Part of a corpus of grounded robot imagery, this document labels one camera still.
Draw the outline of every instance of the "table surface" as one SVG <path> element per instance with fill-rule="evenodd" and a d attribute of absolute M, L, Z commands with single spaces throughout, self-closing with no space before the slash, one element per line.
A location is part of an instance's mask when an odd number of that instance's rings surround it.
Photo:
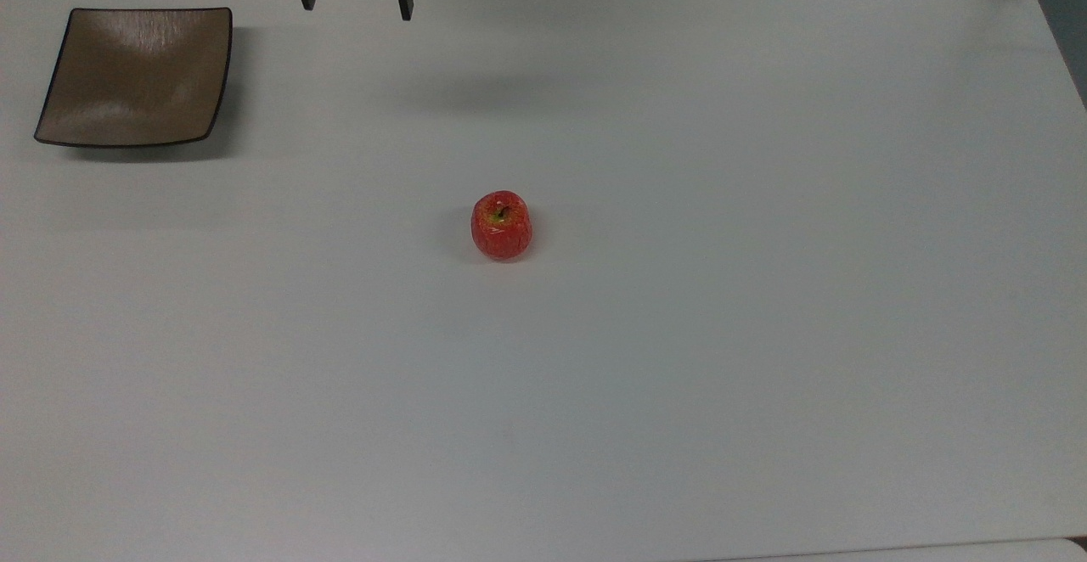
<path fill-rule="evenodd" d="M 74 5 L 212 136 L 33 141 Z M 1087 533 L 1087 114 L 1036 0 L 0 0 L 5 559 Z M 487 262 L 467 216 L 527 199 Z"/>

